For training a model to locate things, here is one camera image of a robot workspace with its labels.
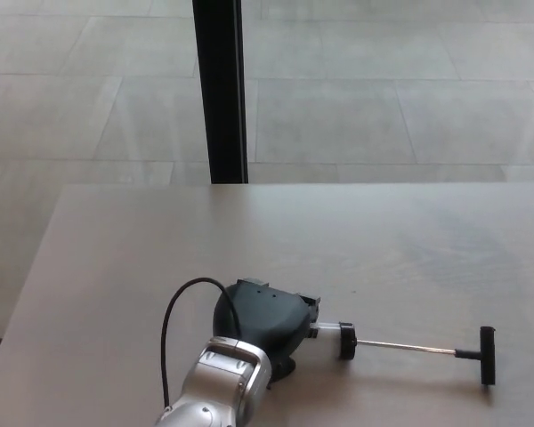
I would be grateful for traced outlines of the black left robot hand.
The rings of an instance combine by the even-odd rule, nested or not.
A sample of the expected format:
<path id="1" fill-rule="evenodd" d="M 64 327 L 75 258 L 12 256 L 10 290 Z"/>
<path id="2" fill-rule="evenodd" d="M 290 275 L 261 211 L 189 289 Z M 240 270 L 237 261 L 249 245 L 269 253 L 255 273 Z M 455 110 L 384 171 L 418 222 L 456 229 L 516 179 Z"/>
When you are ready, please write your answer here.
<path id="1" fill-rule="evenodd" d="M 271 362 L 271 383 L 295 371 L 291 354 L 318 320 L 320 298 L 290 293 L 255 279 L 226 288 L 214 307 L 215 336 L 239 338 L 263 350 Z"/>

